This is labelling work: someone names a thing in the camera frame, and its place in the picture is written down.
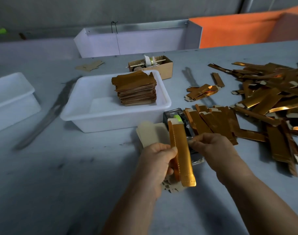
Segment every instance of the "white plastic container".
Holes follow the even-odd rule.
[[[162,122],[163,112],[171,106],[170,97],[157,70],[144,72],[152,72],[157,82],[155,103],[139,106],[120,103],[111,79],[128,73],[82,77],[74,86],[61,119],[73,121],[84,133],[136,127],[144,120]]]
[[[34,91],[22,73],[0,78],[0,130],[41,110]]]

